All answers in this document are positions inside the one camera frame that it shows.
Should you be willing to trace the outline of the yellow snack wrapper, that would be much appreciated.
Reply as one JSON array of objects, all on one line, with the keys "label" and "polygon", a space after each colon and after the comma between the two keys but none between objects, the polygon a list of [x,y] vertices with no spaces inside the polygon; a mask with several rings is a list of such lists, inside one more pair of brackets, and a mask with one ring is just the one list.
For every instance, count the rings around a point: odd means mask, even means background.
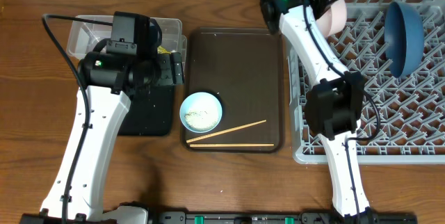
[{"label": "yellow snack wrapper", "polygon": [[170,54],[170,51],[168,51],[167,49],[165,49],[165,48],[162,47],[162,46],[159,46],[159,47],[157,48],[157,52],[158,52],[159,54]]}]

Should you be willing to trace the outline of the pink bowl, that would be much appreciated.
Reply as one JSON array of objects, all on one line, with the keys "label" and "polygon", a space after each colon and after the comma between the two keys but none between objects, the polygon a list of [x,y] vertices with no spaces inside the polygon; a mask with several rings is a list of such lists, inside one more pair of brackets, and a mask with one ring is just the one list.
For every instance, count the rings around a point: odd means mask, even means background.
[{"label": "pink bowl", "polygon": [[343,31],[347,21],[345,0],[335,1],[324,14],[316,20],[316,25],[325,38]]}]

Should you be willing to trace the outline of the light blue bowl with rice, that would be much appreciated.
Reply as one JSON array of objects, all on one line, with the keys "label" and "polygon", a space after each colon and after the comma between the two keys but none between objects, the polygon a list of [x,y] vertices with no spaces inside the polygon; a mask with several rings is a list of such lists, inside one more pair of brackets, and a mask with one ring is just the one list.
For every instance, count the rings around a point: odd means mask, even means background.
[{"label": "light blue bowl with rice", "polygon": [[179,110],[182,125],[196,134],[214,129],[221,121],[223,108],[220,100],[211,93],[197,92],[185,98]]}]

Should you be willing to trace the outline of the dark blue plate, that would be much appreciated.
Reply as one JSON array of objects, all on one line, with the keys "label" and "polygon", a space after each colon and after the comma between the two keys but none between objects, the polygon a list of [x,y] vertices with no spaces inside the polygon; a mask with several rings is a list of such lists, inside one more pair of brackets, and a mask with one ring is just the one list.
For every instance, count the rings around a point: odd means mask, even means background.
[{"label": "dark blue plate", "polygon": [[406,77],[417,69],[423,58],[424,35],[420,13],[414,6],[394,1],[385,15],[386,58],[393,77]]}]

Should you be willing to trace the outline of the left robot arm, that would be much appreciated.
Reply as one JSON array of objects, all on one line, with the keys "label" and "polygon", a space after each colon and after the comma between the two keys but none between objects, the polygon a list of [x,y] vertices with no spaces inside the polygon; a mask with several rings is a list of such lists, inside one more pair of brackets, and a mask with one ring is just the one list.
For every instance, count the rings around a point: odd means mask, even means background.
[{"label": "left robot arm", "polygon": [[181,54],[151,56],[92,51],[81,59],[76,116],[56,180],[39,213],[21,223],[148,223],[148,208],[123,203],[104,211],[104,185],[131,94],[148,86],[183,83]]}]

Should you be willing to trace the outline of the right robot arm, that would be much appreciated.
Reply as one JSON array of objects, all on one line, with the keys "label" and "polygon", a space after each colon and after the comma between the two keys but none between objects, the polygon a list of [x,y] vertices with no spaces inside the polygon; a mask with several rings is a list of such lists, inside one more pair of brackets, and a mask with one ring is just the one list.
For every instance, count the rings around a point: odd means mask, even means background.
[{"label": "right robot arm", "polygon": [[333,207],[345,221],[360,222],[369,214],[357,161],[357,130],[362,102],[371,99],[364,77],[351,72],[333,53],[316,21],[341,0],[260,0],[271,33],[281,33],[296,51],[311,89],[305,120],[322,142],[330,169]]}]

